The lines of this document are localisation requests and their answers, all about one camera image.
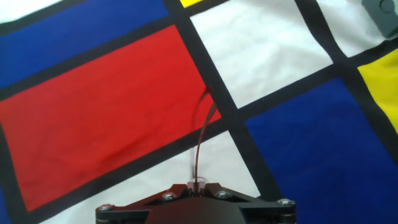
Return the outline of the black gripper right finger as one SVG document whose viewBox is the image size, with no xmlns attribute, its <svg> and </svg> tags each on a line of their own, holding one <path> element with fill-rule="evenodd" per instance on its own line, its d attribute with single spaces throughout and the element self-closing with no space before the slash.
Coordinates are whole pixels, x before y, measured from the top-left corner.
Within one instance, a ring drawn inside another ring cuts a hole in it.
<svg viewBox="0 0 398 224">
<path fill-rule="evenodd" d="M 295 223 L 295 202 L 286 198 L 264 201 L 222 187 L 205 184 L 195 202 L 196 223 Z"/>
</svg>

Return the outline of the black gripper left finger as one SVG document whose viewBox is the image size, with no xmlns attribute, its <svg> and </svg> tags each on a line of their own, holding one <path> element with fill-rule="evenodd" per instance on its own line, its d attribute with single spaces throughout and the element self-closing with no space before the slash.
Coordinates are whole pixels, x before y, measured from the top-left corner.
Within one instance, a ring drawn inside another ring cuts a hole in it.
<svg viewBox="0 0 398 224">
<path fill-rule="evenodd" d="M 145 224 L 153 209 L 190 196 L 187 184 L 173 184 L 171 188 L 125 206 L 110 203 L 95 209 L 96 224 Z"/>
</svg>

